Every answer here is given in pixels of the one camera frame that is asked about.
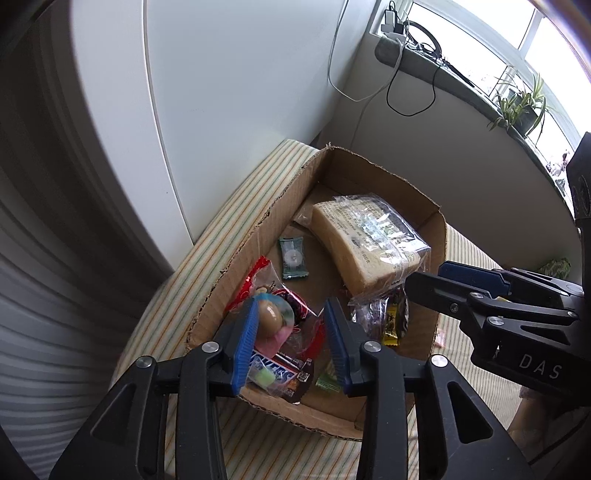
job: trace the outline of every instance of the chair seat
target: chair seat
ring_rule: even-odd
[[[157,360],[182,356],[193,319],[247,233],[276,196],[317,150],[294,140],[282,142],[242,183],[208,225],[178,270],[158,289],[121,355],[113,382],[141,355]],[[463,235],[447,227],[446,259],[498,268]],[[434,353],[446,355],[489,408],[508,427],[519,405],[519,385],[470,363],[472,345],[459,322],[439,316],[445,338]],[[354,479],[359,442],[348,442],[296,427],[236,399],[219,401],[219,421],[230,480]],[[174,474],[176,399],[168,410],[166,470]],[[409,478],[418,477],[414,409],[409,414]]]

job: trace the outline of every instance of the plastic-wrapped bread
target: plastic-wrapped bread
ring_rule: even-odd
[[[372,297],[399,284],[419,268],[431,250],[375,195],[316,203],[310,230],[331,253],[354,297]]]

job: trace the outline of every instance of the charger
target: charger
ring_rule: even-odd
[[[404,34],[404,24],[398,21],[398,12],[392,7],[394,2],[390,2],[388,8],[384,11],[384,25],[380,27],[380,30],[386,34],[387,37],[390,37],[388,34],[396,33],[396,34]]]

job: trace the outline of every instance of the snack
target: snack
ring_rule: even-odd
[[[283,326],[283,317],[279,308],[270,300],[259,300],[259,325],[257,337],[268,338],[275,335]]]
[[[272,357],[293,332],[294,312],[290,304],[277,295],[259,293],[254,298],[259,304],[255,348]]]
[[[308,391],[314,376],[314,361],[291,358],[278,353],[269,358],[253,350],[248,379],[270,395],[297,403]]]
[[[335,366],[332,360],[316,380],[316,386],[327,392],[338,393],[343,391],[336,378]]]
[[[238,294],[226,306],[225,312],[239,309],[242,302],[252,296],[275,303],[279,307],[284,323],[284,326],[271,337],[266,338],[264,335],[272,329],[257,335],[255,342],[257,350],[269,358],[272,358],[280,349],[289,356],[304,360],[318,355],[324,342],[324,325],[321,315],[310,310],[300,296],[281,282],[271,261],[266,257],[260,257],[256,261],[244,279]]]
[[[373,298],[416,271],[430,247],[376,195],[335,197],[312,208],[310,230],[331,253],[345,285]]]
[[[408,330],[408,300],[403,287],[398,287],[388,299],[382,343],[396,346]]]
[[[303,237],[280,238],[279,243],[283,260],[283,280],[307,277]]]
[[[360,324],[368,337],[377,342],[382,341],[384,324],[386,323],[388,297],[378,297],[365,303],[352,301],[351,321]]]

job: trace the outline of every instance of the cardboard box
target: cardboard box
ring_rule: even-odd
[[[406,180],[354,153],[328,146],[301,168],[236,251],[193,322],[187,341],[189,349],[213,337],[223,320],[224,308],[234,298],[246,274],[261,255],[268,256],[281,274],[277,240],[282,234],[304,236],[306,266],[310,271],[306,280],[286,282],[289,288],[299,293],[313,309],[322,305],[329,295],[340,294],[346,304],[340,292],[342,280],[330,254],[314,236],[292,222],[305,201],[328,200],[336,193],[375,193],[381,196],[431,246],[428,270],[437,272],[444,261],[446,248],[446,224],[439,207]],[[433,345],[437,316],[432,310],[411,304],[408,333],[398,352],[412,358],[427,359]],[[320,356],[318,367],[328,360],[327,356],[327,352]],[[312,387],[301,404],[295,405],[249,385],[242,389],[241,397],[256,408],[309,430],[347,440],[361,440],[365,398],[347,398]]]

